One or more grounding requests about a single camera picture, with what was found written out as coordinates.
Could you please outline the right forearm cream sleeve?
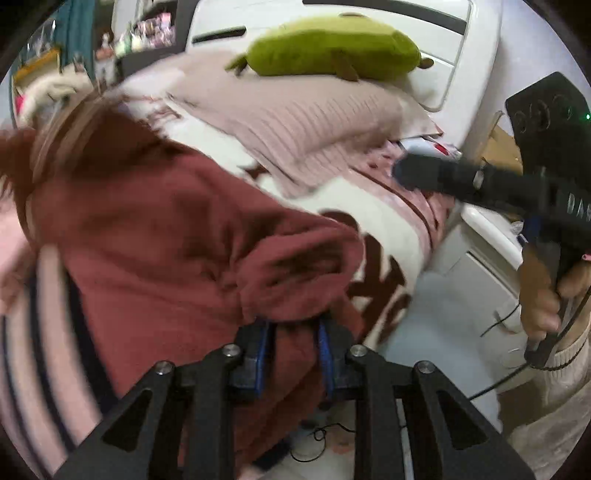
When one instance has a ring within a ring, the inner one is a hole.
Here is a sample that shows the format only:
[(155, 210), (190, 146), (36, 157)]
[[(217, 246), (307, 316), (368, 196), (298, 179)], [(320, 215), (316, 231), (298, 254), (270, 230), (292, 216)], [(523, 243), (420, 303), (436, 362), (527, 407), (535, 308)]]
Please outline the right forearm cream sleeve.
[(542, 416), (521, 425), (510, 445), (538, 479), (551, 478), (580, 440), (590, 420), (590, 330), (554, 354), (534, 377)]

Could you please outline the person's right hand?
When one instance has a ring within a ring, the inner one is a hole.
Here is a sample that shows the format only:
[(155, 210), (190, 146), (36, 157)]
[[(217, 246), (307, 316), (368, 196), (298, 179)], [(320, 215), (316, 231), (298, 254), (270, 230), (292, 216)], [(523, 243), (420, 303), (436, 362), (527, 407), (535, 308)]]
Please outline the person's right hand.
[(530, 340), (541, 341), (549, 333), (559, 331), (560, 300), (579, 300), (590, 287), (590, 263), (578, 264), (555, 286), (546, 265), (532, 247), (526, 246), (522, 254), (523, 262), (518, 269), (521, 323)]

